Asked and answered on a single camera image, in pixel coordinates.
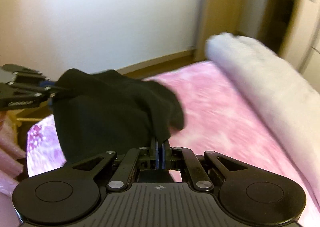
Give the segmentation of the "white wardrobe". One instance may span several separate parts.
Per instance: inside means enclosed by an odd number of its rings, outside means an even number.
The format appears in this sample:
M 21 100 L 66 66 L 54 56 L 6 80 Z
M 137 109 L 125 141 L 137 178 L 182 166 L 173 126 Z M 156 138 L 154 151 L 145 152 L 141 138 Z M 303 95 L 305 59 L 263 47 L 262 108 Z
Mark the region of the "white wardrobe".
M 318 30 L 319 0 L 295 0 L 279 56 L 309 82 L 319 79 Z

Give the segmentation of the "white fluffy blanket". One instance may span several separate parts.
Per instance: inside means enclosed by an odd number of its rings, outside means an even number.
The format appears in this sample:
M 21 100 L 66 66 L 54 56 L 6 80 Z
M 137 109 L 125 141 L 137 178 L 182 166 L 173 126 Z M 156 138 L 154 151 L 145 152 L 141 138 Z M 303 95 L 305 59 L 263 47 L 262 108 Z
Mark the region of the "white fluffy blanket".
M 319 141 L 319 93 L 291 64 L 260 41 L 230 33 L 208 38 L 205 52 L 278 139 Z

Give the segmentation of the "wooden door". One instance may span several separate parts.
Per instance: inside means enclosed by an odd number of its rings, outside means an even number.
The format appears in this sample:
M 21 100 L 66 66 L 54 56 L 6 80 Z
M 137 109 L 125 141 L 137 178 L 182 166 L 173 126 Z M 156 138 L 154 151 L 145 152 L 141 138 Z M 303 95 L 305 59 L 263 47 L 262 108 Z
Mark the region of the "wooden door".
M 200 0 L 194 61 L 206 58 L 204 53 L 206 40 L 212 35 L 235 32 L 241 3 L 242 0 Z

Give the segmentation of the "pink floral blanket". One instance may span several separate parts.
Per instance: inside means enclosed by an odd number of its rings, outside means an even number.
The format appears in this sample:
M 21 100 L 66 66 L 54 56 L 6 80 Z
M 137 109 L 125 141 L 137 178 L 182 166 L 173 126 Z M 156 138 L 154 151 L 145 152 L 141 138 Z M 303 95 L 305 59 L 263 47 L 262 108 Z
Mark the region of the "pink floral blanket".
M 184 128 L 172 130 L 171 146 L 196 154 L 214 150 L 234 159 L 281 174 L 306 192 L 306 213 L 319 210 L 313 189 L 293 165 L 274 134 L 212 62 L 200 62 L 144 81 L 156 81 L 173 91 L 184 113 Z M 27 169 L 35 176 L 66 163 L 55 128 L 54 115 L 28 132 Z

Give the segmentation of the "black garment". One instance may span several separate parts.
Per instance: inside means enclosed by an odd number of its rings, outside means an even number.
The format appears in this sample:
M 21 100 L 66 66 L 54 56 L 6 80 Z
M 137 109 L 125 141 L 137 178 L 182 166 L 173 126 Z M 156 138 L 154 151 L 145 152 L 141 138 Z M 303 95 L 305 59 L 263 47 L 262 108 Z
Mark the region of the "black garment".
M 66 71 L 55 83 L 64 92 L 52 100 L 57 137 L 68 164 L 116 151 L 163 143 L 184 128 L 183 108 L 164 85 L 115 70 Z

